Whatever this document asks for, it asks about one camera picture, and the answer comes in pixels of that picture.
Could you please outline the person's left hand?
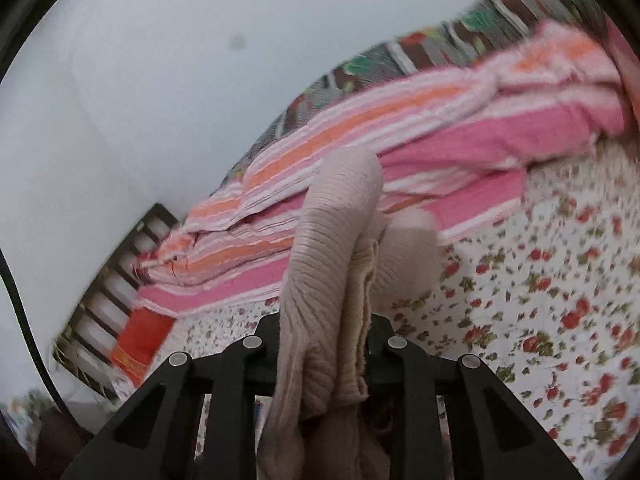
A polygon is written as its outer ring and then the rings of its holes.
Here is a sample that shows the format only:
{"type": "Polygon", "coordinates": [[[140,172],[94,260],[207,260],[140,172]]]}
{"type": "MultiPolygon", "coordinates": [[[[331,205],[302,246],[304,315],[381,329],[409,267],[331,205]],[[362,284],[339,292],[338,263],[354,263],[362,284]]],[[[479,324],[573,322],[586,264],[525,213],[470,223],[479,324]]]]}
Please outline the person's left hand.
{"type": "Polygon", "coordinates": [[[61,479],[93,434],[85,428],[76,427],[57,408],[45,411],[40,422],[35,455],[38,478],[61,479]]]}

